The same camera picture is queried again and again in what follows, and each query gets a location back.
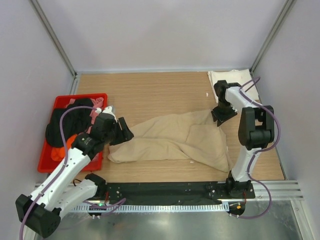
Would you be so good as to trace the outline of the beige t shirt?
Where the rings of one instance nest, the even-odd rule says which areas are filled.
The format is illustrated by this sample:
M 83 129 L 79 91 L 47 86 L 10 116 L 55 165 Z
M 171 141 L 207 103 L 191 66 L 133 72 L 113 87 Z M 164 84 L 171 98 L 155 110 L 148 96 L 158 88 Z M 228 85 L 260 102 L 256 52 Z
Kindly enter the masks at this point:
M 109 147 L 110 161 L 191 160 L 224 173 L 233 167 L 226 134 L 209 109 L 158 116 L 130 130 L 131 140 Z

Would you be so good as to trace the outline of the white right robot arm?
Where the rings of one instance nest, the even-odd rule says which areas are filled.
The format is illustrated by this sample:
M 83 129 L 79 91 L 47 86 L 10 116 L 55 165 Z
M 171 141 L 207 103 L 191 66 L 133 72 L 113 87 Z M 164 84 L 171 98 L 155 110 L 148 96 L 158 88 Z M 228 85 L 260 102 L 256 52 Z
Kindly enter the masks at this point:
M 274 109 L 250 98 L 237 82 L 219 80 L 213 88 L 218 104 L 211 115 L 218 127 L 240 114 L 238 140 L 241 148 L 221 190 L 229 198 L 243 198 L 250 192 L 251 174 L 258 157 L 268 151 L 268 145 L 274 141 Z

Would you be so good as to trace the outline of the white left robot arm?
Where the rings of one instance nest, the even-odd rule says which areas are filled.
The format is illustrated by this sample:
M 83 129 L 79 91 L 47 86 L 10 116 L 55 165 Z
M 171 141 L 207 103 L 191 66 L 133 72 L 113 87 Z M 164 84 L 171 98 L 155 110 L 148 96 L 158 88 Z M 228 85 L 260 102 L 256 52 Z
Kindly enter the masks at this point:
M 93 198 L 101 200 L 107 192 L 106 181 L 94 174 L 67 190 L 69 183 L 100 153 L 104 146 L 130 141 L 134 134 L 123 117 L 116 118 L 111 107 L 97 109 L 98 116 L 89 133 L 77 135 L 64 159 L 50 176 L 30 195 L 21 194 L 15 201 L 21 222 L 19 238 L 28 227 L 43 238 L 49 237 L 63 217 L 80 203 Z

